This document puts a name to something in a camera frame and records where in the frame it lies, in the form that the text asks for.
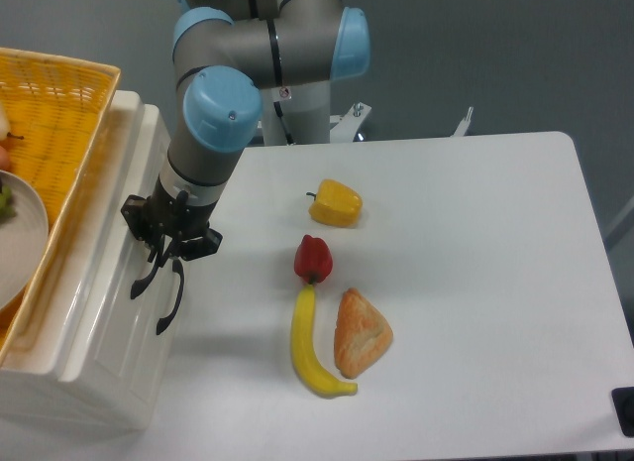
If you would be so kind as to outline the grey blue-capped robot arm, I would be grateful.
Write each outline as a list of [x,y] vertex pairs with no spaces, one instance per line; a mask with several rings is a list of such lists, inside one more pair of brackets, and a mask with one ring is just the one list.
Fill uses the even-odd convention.
[[209,218],[255,133],[328,142],[331,83],[370,65],[366,15],[343,0],[179,1],[177,128],[152,195],[122,207],[156,265],[215,253]]

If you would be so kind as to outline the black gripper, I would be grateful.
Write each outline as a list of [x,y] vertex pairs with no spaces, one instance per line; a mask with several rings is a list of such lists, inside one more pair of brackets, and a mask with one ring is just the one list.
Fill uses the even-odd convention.
[[172,238],[167,247],[169,258],[190,262],[217,253],[223,236],[209,226],[216,203],[195,206],[190,200],[186,191],[172,197],[159,179],[150,198],[134,194],[126,198],[121,214],[133,237],[150,251],[149,262],[159,252],[162,235]]

